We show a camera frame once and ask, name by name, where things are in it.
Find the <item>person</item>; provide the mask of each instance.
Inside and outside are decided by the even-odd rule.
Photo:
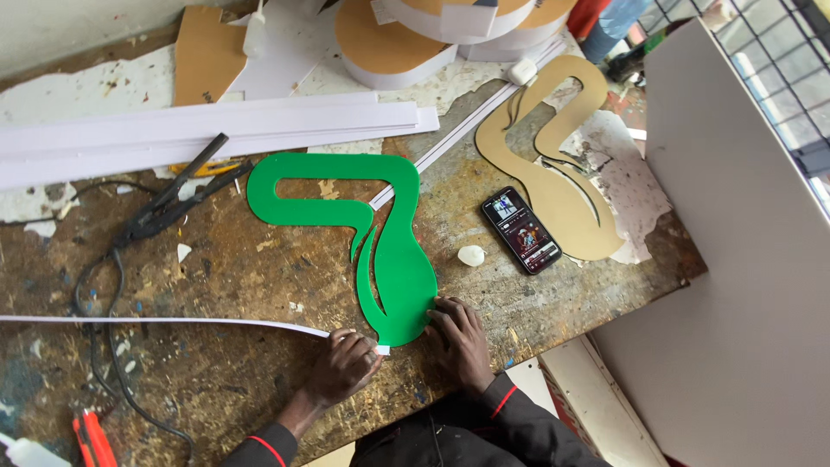
[[[425,334],[439,365],[461,393],[366,435],[352,467],[610,467],[547,410],[493,375],[481,318],[455,297],[435,297]],[[248,436],[225,467],[291,463],[297,443],[326,409],[363,389],[383,357],[377,344],[351,329],[331,333],[308,382],[269,425]]]

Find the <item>paint-stained table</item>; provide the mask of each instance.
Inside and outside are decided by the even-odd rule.
[[[427,135],[388,138],[384,154],[416,159],[502,86],[492,81],[457,99]],[[620,104],[628,125],[644,128],[644,97],[633,91]],[[540,105],[514,130],[532,140],[552,108]],[[524,154],[530,159],[535,155]],[[160,186],[152,171],[123,179]],[[347,228],[276,227],[262,223],[231,186],[192,209],[186,224],[137,242],[123,253],[125,290],[120,315],[242,317],[332,329],[357,327],[362,317],[349,262]],[[283,180],[284,196],[319,198],[332,189],[340,199],[369,201],[379,181]],[[77,189],[91,183],[75,183]],[[638,265],[606,259],[583,267],[561,259],[537,276],[521,272],[481,216],[481,201],[516,180],[484,160],[473,133],[422,175],[414,232],[432,261],[440,293],[478,306],[487,330],[494,371],[550,349],[615,317],[636,310],[706,270],[674,214],[663,214],[647,246],[653,258]],[[90,192],[49,239],[22,227],[0,229],[0,291],[4,313],[65,315],[83,267],[100,256],[121,223],[147,201],[112,187]],[[388,204],[376,215],[383,224]],[[193,251],[178,264],[176,245]],[[488,253],[479,268],[460,263],[457,250],[479,244]],[[91,312],[109,302],[115,270],[101,268],[82,292]],[[118,326],[121,365],[134,361],[129,378],[139,403],[161,420],[191,434],[198,464],[216,464],[246,433],[271,420],[308,376],[320,341],[298,333],[234,326]],[[120,465],[181,465],[185,445],[151,428],[123,401],[114,401],[91,379],[88,341],[73,326],[0,326],[0,431],[27,436],[77,459],[72,409],[95,407]],[[113,381],[113,372],[109,378]],[[295,465],[318,457],[413,413],[451,390],[421,339],[396,348],[382,370],[351,399],[315,424],[300,444]]]

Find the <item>phone screen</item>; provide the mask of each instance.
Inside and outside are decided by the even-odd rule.
[[[559,245],[512,186],[491,196],[481,209],[528,273],[539,273],[562,256]]]

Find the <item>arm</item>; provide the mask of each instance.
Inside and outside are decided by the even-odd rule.
[[[366,387],[378,371],[383,356],[374,351],[377,345],[354,330],[332,332],[308,382],[291,397],[274,422],[244,439],[222,466],[290,465],[297,442],[311,425],[331,406]]]
[[[493,376],[481,318],[473,307],[455,297],[436,297],[435,303],[441,311],[427,312],[434,324],[426,333],[438,363],[505,431],[513,455],[528,466],[610,467],[506,374]]]

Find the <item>green acrylic cutout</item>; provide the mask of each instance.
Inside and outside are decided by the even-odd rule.
[[[395,201],[374,253],[374,276],[384,313],[372,294],[369,262],[377,226],[372,208],[352,199],[283,199],[280,179],[381,179],[395,188]],[[248,179],[248,204],[274,225],[346,226],[357,230],[349,258],[366,238],[358,257],[357,291],[378,343],[391,347],[415,340],[429,322],[425,311],[438,292],[435,271],[413,233],[420,179],[415,166],[396,155],[278,153],[256,165]]]

